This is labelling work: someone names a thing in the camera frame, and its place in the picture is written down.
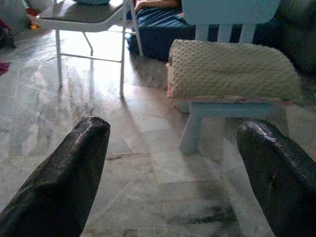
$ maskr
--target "pink cloth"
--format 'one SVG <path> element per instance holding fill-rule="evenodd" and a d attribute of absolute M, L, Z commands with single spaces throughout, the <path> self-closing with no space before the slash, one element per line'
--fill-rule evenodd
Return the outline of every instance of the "pink cloth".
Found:
<path fill-rule="evenodd" d="M 0 76 L 9 71 L 10 64 L 11 63 L 0 63 Z"/>

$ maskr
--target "red cloth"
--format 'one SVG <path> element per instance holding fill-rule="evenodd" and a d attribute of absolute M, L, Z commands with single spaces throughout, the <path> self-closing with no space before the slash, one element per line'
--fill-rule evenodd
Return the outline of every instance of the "red cloth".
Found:
<path fill-rule="evenodd" d="M 9 71 L 10 64 L 11 63 L 0 63 L 0 76 Z"/>
<path fill-rule="evenodd" d="M 38 14 L 35 12 L 35 10 L 33 8 L 26 8 L 26 12 L 31 15 L 31 16 L 37 16 Z"/>
<path fill-rule="evenodd" d="M 11 28 L 7 26 L 3 21 L 0 20 L 0 26 L 6 27 L 8 30 L 11 31 Z"/>

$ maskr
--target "white chair seat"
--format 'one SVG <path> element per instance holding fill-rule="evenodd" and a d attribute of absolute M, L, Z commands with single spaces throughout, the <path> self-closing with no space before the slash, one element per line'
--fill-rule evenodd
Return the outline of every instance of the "white chair seat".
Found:
<path fill-rule="evenodd" d="M 84 5 L 72 0 L 65 0 L 46 9 L 39 15 L 39 18 L 44 20 L 100 23 L 109 19 L 122 5 L 123 0 L 111 0 L 105 5 Z"/>

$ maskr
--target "metal chair leg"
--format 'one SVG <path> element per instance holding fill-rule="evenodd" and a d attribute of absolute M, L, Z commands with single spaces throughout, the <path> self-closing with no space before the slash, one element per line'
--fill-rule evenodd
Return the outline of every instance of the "metal chair leg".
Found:
<path fill-rule="evenodd" d="M 88 45 L 89 45 L 89 47 L 90 47 L 90 49 L 91 49 L 90 56 L 93 56 L 93 47 L 92 47 L 92 45 L 91 45 L 91 43 L 90 43 L 90 41 L 89 41 L 87 35 L 85 34 L 85 32 L 83 32 L 83 35 L 84 35 L 85 40 L 87 41 L 87 43 L 88 43 Z"/>
<path fill-rule="evenodd" d="M 121 57 L 121 68 L 120 68 L 120 83 L 119 83 L 119 95 L 124 95 L 124 58 L 125 58 L 125 31 L 126 31 L 126 19 L 127 14 L 127 2 L 123 1 L 123 32 L 122 32 L 122 57 Z"/>
<path fill-rule="evenodd" d="M 134 7 L 133 7 L 134 5 L 133 5 L 133 1 L 132 0 L 129 0 L 129 6 L 130 6 L 130 12 L 131 12 L 131 15 L 132 15 L 133 26 L 134 26 L 134 29 L 136 31 L 136 39 L 137 39 L 139 54 L 140 54 L 140 56 L 144 56 L 142 43 L 141 43 L 141 40 L 140 40 L 139 28 L 138 28 L 138 25 L 137 25 L 137 18 L 136 18 L 136 14 L 135 14 L 135 11 L 134 11 Z"/>
<path fill-rule="evenodd" d="M 61 71 L 61 54 L 60 54 L 60 35 L 59 35 L 59 30 L 55 30 L 55 34 L 56 34 L 58 80 L 59 80 L 59 86 L 62 86 L 63 85 L 63 77 L 62 77 L 62 71 Z"/>

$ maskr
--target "floor tile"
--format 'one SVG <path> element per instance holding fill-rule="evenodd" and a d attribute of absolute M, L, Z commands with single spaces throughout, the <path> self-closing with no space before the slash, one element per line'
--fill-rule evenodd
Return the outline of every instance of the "floor tile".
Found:
<path fill-rule="evenodd" d="M 171 129 L 170 124 L 164 118 L 152 116 L 136 116 L 134 117 L 134 119 L 136 125 L 139 127 L 140 132 L 151 132 Z"/>
<path fill-rule="evenodd" d="M 286 107 L 289 137 L 295 142 L 310 145 L 316 140 L 316 113 L 298 106 Z"/>
<path fill-rule="evenodd" d="M 223 139 L 225 136 L 225 118 L 205 118 L 200 129 L 199 153 L 221 163 L 223 157 Z"/>
<path fill-rule="evenodd" d="M 0 103 L 14 102 L 19 71 L 9 68 L 9 71 L 0 76 Z"/>
<path fill-rule="evenodd" d="M 21 69 L 19 82 L 58 93 L 57 60 Z"/>
<path fill-rule="evenodd" d="M 142 135 L 152 153 L 178 149 L 179 137 L 172 130 L 144 132 Z"/>
<path fill-rule="evenodd" d="M 29 35 L 37 34 L 31 30 L 27 32 Z M 38 38 L 17 40 L 16 44 L 17 48 L 11 53 L 11 58 L 14 59 L 12 66 L 15 69 L 38 65 L 56 58 L 56 43 L 53 31 L 48 31 L 48 34 L 43 34 Z"/>
<path fill-rule="evenodd" d="M 160 184 L 220 179 L 220 165 L 198 154 L 186 156 L 172 151 L 152 154 L 152 159 Z"/>
<path fill-rule="evenodd" d="M 138 229 L 84 229 L 80 237 L 138 237 Z"/>
<path fill-rule="evenodd" d="M 72 127 L 74 118 L 71 105 L 58 94 L 21 83 L 18 85 L 16 97 L 15 110 L 21 108 L 41 115 L 56 126 Z"/>
<path fill-rule="evenodd" d="M 240 229 L 245 236 L 249 237 L 275 237 L 252 192 L 249 181 L 245 181 L 247 178 L 244 167 L 238 167 L 223 175 L 223 182 Z"/>
<path fill-rule="evenodd" d="M 105 230 L 164 225 L 150 156 L 107 160 L 86 227 Z"/>
<path fill-rule="evenodd" d="M 0 160 L 0 212 L 45 158 L 33 156 Z"/>
<path fill-rule="evenodd" d="M 39 114 L 19 108 L 12 121 L 9 156 L 47 156 L 70 131 L 55 127 Z"/>
<path fill-rule="evenodd" d="M 126 64 L 126 82 L 132 85 L 166 90 L 167 69 L 165 62 L 148 60 L 139 55 L 130 55 L 130 63 Z"/>
<path fill-rule="evenodd" d="M 172 130 L 174 130 L 177 133 L 177 135 L 181 137 L 185 125 L 187 123 L 189 114 L 181 112 L 178 106 L 172 103 L 168 107 L 168 112 L 164 117 L 169 122 L 170 126 L 172 127 Z"/>
<path fill-rule="evenodd" d="M 168 229 L 195 237 L 243 237 L 242 231 L 236 221 L 199 223 L 186 225 L 168 225 Z"/>
<path fill-rule="evenodd" d="M 0 102 L 0 116 L 4 119 L 12 119 L 14 110 L 14 97 L 7 97 L 8 102 Z"/>
<path fill-rule="evenodd" d="M 236 221 L 221 181 L 163 184 L 159 190 L 168 224 Z"/>
<path fill-rule="evenodd" d="M 136 133 L 135 135 L 125 138 L 125 142 L 134 153 L 149 153 L 148 145 L 142 133 Z"/>
<path fill-rule="evenodd" d="M 316 162 L 316 145 L 300 145 L 300 147 Z"/>
<path fill-rule="evenodd" d="M 135 122 L 128 115 L 105 120 L 111 125 L 111 136 L 114 138 L 125 139 L 138 133 Z"/>
<path fill-rule="evenodd" d="M 84 101 L 91 93 L 119 99 L 120 63 L 65 57 L 65 82 L 74 101 Z"/>
<path fill-rule="evenodd" d="M 129 154 L 132 152 L 133 151 L 128 147 L 124 140 L 110 136 L 106 159 L 115 159 L 122 154 Z"/>
<path fill-rule="evenodd" d="M 64 53 L 90 56 L 91 49 L 82 32 L 61 31 L 61 50 Z M 93 57 L 109 60 L 121 59 L 122 34 L 118 32 L 86 33 L 92 47 Z"/>
<path fill-rule="evenodd" d="M 0 117 L 0 162 L 8 158 L 12 120 Z"/>
<path fill-rule="evenodd" d="M 168 112 L 170 101 L 167 99 L 165 91 L 159 91 L 163 94 L 163 98 L 156 93 L 147 93 L 146 98 L 127 94 L 125 95 L 126 106 L 135 115 L 163 118 Z"/>

